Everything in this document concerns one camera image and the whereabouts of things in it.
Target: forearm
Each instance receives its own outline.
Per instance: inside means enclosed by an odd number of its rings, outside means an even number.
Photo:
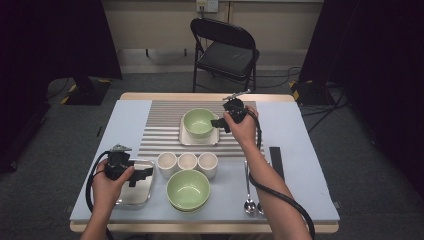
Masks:
[[[252,177],[260,184],[293,198],[285,182],[274,171],[254,144],[242,145]],[[273,195],[257,189],[275,239],[310,239],[301,214]]]
[[[81,240],[104,240],[111,210],[94,209]]]

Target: white cup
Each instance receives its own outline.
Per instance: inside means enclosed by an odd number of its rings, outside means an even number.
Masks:
[[[197,157],[193,153],[183,153],[178,158],[178,168],[181,170],[192,170],[197,168]]]
[[[218,158],[211,152],[202,153],[198,159],[199,170],[208,179],[215,177],[218,171]]]
[[[164,178],[170,178],[178,172],[177,156],[171,152],[161,153],[158,157],[157,165],[159,172]]]

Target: person's arm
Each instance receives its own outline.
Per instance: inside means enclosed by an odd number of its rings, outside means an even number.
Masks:
[[[107,160],[103,160],[97,166],[99,172],[93,180],[93,212],[88,224],[81,236],[81,240],[104,240],[106,227],[115,203],[121,194],[122,185],[131,177],[134,167],[131,166],[117,180],[113,181],[106,177],[103,172]]]
[[[252,107],[247,106],[247,109],[258,116]],[[268,164],[256,146],[256,125],[253,118],[247,114],[239,124],[236,124],[227,112],[224,113],[224,118],[246,156],[252,177],[258,183],[293,199],[283,179]],[[256,189],[274,239],[311,239],[305,221],[295,208],[269,193]]]

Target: chair backrest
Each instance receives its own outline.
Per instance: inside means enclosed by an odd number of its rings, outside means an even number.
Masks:
[[[256,49],[252,35],[236,25],[209,18],[196,18],[191,21],[190,28],[198,43],[199,36],[240,48]]]

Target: electrical outlet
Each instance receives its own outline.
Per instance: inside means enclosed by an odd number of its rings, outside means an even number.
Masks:
[[[196,12],[207,12],[208,0],[196,0]]]
[[[218,0],[208,0],[206,12],[218,12]]]

